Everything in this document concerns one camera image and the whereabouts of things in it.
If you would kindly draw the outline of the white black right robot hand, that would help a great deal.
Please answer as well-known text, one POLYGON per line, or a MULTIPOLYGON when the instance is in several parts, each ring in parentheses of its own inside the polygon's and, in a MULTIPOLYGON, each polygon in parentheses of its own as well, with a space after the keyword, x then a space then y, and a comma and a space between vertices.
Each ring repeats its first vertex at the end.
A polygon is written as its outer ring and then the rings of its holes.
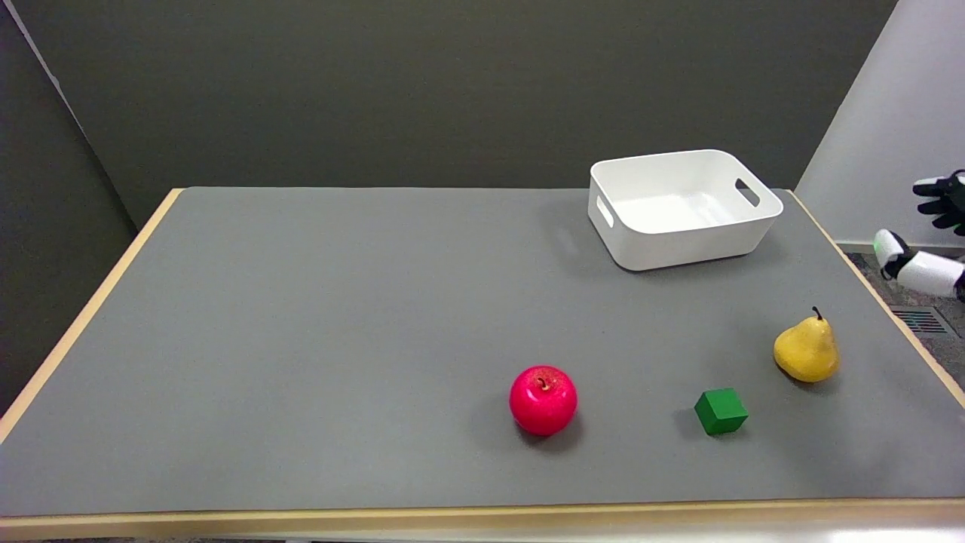
MULTIPOLYGON (((917 210, 932 217, 938 230, 952 230, 963 236, 964 183, 963 170, 947 176, 919 179, 914 182, 914 195, 923 199, 917 210)), ((964 265, 962 260, 913 250, 897 233, 880 229, 872 242, 873 253, 884 281, 895 281, 907 289, 939 298, 964 302, 964 265)))

